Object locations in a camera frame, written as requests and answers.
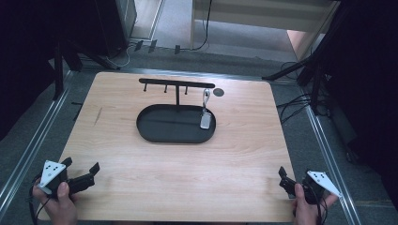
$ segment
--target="finger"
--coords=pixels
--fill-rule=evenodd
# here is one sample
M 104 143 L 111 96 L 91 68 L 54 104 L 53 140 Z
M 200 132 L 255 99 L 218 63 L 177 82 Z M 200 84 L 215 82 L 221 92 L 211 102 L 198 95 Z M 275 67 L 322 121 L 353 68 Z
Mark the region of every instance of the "finger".
M 295 184 L 295 193 L 298 201 L 304 199 L 304 189 L 301 184 Z
M 58 202 L 61 205 L 61 207 L 64 205 L 69 205 L 71 200 L 69 198 L 69 186 L 66 182 L 62 182 L 58 186 L 57 190 L 57 195 L 58 195 Z
M 294 201 L 292 201 L 292 208 L 296 209 L 298 207 L 298 200 L 295 199 Z
M 325 199 L 326 206 L 327 206 L 327 207 L 332 206 L 338 199 L 339 199 L 339 197 L 337 197 L 337 195 L 335 195 L 335 194 L 330 194 L 330 195 Z
M 79 200 L 79 196 L 76 195 L 76 194 L 72 194 L 72 195 L 70 196 L 70 198 L 71 198 L 71 200 L 72 200 L 74 203 L 76 203 L 76 202 Z
M 47 194 L 44 193 L 40 188 L 38 188 L 38 184 L 41 180 L 41 177 L 36 180 L 35 185 L 33 185 L 33 191 L 32 194 L 33 196 L 38 199 L 41 203 L 45 203 L 48 199 Z

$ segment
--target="black mug rack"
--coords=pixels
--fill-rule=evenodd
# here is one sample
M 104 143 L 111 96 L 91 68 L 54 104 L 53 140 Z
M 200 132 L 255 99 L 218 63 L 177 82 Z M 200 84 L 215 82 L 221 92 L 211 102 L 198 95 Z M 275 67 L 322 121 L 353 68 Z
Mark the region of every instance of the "black mug rack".
M 144 92 L 149 90 L 148 84 L 164 85 L 164 93 L 168 86 L 176 87 L 176 105 L 150 105 L 138 114 L 136 125 L 144 139 L 154 143 L 204 143 L 213 136 L 216 129 L 214 113 L 207 109 L 211 114 L 210 125 L 208 129 L 201 128 L 203 106 L 180 105 L 179 87 L 185 87 L 185 95 L 188 95 L 188 87 L 211 89 L 216 86 L 214 83 L 145 78 L 139 82 L 145 85 Z

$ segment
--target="hand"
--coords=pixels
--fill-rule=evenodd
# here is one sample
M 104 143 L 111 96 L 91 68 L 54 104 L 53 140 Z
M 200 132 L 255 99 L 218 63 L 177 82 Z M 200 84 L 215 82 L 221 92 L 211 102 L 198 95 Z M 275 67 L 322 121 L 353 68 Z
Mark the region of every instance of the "hand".
M 295 184 L 296 199 L 293 201 L 293 210 L 296 211 L 296 225 L 316 225 L 318 219 L 318 209 L 316 204 L 308 204 L 305 201 L 304 190 L 301 184 Z M 326 208 L 330 208 L 339 198 L 330 194 L 325 202 L 321 202 L 321 214 L 323 215 Z
M 58 186 L 58 200 L 49 200 L 46 193 L 38 188 L 38 183 L 39 179 L 33 187 L 33 196 L 38 199 L 42 205 L 44 205 L 44 209 L 50 216 L 53 225 L 76 225 L 77 210 L 73 201 L 69 198 L 68 184 L 62 182 Z

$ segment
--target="wooden tabletop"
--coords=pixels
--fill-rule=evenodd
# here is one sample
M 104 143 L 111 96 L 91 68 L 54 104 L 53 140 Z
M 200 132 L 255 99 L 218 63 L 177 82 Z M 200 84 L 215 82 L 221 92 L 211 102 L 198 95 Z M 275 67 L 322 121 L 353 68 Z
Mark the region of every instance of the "wooden tabletop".
M 140 78 L 215 83 L 207 107 L 214 136 L 200 144 L 153 143 L 136 127 L 140 111 L 175 104 L 175 88 Z M 203 88 L 189 88 L 180 104 L 202 105 Z M 60 161 L 69 177 L 99 162 L 96 185 L 80 192 L 79 219 L 142 221 L 291 221 L 278 170 L 293 175 L 267 82 L 101 72 L 93 81 Z

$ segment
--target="hanging key tag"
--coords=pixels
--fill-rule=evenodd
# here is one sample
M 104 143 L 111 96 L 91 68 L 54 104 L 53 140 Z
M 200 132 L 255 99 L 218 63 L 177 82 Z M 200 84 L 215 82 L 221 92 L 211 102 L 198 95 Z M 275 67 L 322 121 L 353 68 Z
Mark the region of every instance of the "hanging key tag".
M 200 128 L 202 128 L 202 129 L 210 128 L 211 113 L 207 112 L 207 109 L 206 109 L 206 104 L 207 104 L 209 98 L 210 98 L 210 90 L 208 88 L 206 88 L 203 91 L 203 110 L 202 110 L 202 115 L 201 115 L 202 118 L 200 120 Z

